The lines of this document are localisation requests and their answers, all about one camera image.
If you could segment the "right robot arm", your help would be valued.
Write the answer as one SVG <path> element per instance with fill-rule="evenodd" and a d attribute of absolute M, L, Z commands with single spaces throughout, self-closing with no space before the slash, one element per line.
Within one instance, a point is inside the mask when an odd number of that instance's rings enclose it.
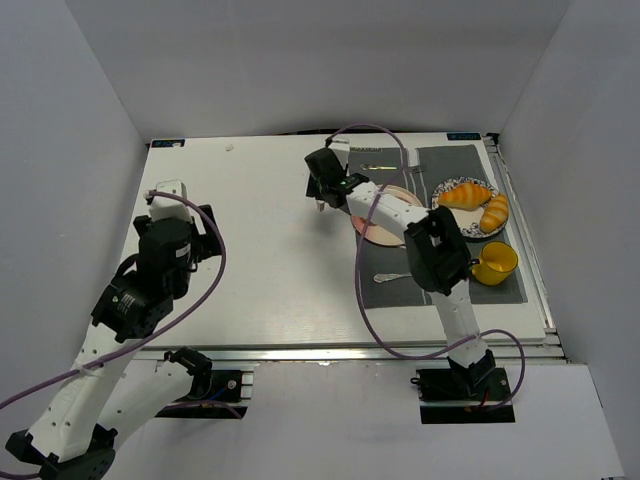
<path fill-rule="evenodd" d="M 308 154 L 307 196 L 403 238 L 411 277 L 436 306 L 452 375 L 470 393 L 481 389 L 495 359 L 472 308 L 471 254 L 453 214 L 410 205 L 364 175 L 349 174 L 342 163 L 347 156 L 326 147 Z"/>

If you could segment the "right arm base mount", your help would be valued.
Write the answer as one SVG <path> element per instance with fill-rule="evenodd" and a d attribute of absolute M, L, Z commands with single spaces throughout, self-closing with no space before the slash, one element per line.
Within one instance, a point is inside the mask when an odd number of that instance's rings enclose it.
<path fill-rule="evenodd" d="M 516 421 L 511 403 L 498 407 L 511 394 L 503 368 L 497 368 L 472 393 L 448 369 L 417 370 L 410 383 L 417 390 L 423 425 L 507 424 Z"/>

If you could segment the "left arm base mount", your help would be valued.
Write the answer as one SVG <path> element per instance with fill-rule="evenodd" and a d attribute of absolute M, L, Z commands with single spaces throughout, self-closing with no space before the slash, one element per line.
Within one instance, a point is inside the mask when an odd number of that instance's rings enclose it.
<path fill-rule="evenodd" d="M 207 384 L 179 398 L 156 415 L 157 418 L 240 420 L 246 414 L 252 395 L 253 372 L 217 370 Z"/>

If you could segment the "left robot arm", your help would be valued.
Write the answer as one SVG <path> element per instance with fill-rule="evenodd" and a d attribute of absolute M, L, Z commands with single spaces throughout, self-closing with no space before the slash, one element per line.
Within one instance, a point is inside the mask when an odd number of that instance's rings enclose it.
<path fill-rule="evenodd" d="M 226 256 L 208 205 L 158 196 L 133 225 L 138 251 L 121 263 L 94 307 L 74 365 L 27 389 L 60 387 L 42 416 L 6 443 L 17 460 L 38 466 L 37 479 L 101 479 L 148 421 L 211 401 L 212 362 L 189 347 L 166 352 L 152 376 L 109 400 L 136 351 L 163 333 L 159 322 L 186 295 L 198 264 Z"/>

